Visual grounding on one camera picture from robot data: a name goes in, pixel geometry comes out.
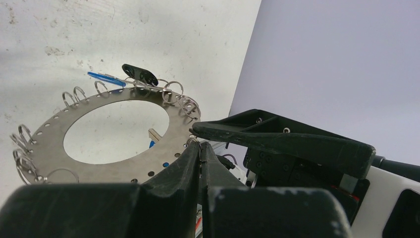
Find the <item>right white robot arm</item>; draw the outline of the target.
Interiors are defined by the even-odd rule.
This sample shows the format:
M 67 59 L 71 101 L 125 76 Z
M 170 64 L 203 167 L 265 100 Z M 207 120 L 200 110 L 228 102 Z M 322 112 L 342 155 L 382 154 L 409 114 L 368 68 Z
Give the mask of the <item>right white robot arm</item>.
M 420 235 L 420 168 L 387 160 L 373 146 L 252 109 L 196 122 L 191 133 L 247 148 L 246 186 L 329 191 L 358 238 Z

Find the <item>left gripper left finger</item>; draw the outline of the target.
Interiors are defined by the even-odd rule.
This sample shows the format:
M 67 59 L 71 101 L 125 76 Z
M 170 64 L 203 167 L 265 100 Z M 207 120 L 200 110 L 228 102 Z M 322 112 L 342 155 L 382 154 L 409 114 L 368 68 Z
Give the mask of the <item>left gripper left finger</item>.
M 143 184 L 27 185 L 0 211 L 3 238 L 192 238 L 198 142 Z

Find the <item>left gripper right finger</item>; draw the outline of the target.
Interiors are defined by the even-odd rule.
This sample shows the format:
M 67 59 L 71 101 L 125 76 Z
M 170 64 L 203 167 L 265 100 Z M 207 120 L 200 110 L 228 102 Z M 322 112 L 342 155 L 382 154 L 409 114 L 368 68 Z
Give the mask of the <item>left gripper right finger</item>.
M 203 236 L 206 238 L 350 238 L 339 201 L 327 190 L 249 188 L 201 145 Z

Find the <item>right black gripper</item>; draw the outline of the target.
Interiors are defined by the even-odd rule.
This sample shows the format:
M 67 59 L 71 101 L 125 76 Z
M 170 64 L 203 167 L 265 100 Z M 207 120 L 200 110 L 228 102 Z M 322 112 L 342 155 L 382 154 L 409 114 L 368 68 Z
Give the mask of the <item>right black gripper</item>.
M 190 132 L 248 147 L 243 166 L 255 179 L 246 185 L 326 189 L 354 222 L 370 186 L 373 146 L 258 109 L 227 117 L 226 124 L 240 131 L 208 121 L 194 123 Z

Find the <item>black head key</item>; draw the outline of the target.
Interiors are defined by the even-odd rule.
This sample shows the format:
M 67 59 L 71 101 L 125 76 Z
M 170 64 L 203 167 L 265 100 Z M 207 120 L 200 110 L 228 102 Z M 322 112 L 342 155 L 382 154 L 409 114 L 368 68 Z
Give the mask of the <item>black head key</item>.
M 151 86 L 158 86 L 157 77 L 147 69 L 136 67 L 129 64 L 123 64 L 122 70 L 132 79 L 141 81 Z

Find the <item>blue head key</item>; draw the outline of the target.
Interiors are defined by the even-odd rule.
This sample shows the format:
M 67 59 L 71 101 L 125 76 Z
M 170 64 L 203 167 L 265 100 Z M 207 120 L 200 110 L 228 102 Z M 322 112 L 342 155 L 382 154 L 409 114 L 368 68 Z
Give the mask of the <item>blue head key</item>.
M 112 75 L 105 75 L 105 74 L 94 73 L 94 72 L 90 72 L 90 71 L 87 72 L 87 74 L 90 77 L 96 78 L 96 79 L 98 79 L 100 81 L 104 81 L 104 82 L 111 83 L 111 84 L 114 84 L 114 85 L 117 85 L 117 86 L 121 86 L 121 87 L 125 87 L 126 86 L 126 83 L 125 82 L 123 82 L 122 80 L 120 80 L 120 79 L 118 79 L 118 78 L 116 78 L 116 77 L 114 77 Z

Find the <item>metal perforated ring disc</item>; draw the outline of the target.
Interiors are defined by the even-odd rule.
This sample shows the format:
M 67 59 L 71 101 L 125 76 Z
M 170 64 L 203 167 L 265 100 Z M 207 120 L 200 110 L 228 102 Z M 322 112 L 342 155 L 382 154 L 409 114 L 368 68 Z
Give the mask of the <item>metal perforated ring disc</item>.
M 57 100 L 55 85 L 10 84 L 31 107 L 27 119 L 40 126 L 20 124 L 11 135 L 16 149 L 1 168 L 1 184 L 145 182 L 181 155 L 201 117 L 192 99 L 168 86 L 111 90 L 96 81 L 91 96 L 80 87 L 62 92 L 64 108 L 48 115 L 38 106 Z

